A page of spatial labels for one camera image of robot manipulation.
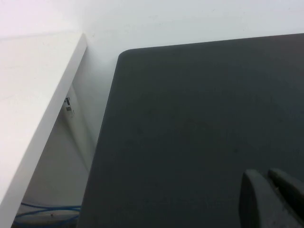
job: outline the black surface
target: black surface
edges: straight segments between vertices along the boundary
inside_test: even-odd
[[[239,227],[243,171],[303,151],[304,35],[128,50],[78,228]]]

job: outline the white tabletop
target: white tabletop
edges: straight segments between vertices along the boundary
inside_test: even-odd
[[[86,49],[82,33],[0,40],[0,221],[9,228]]]

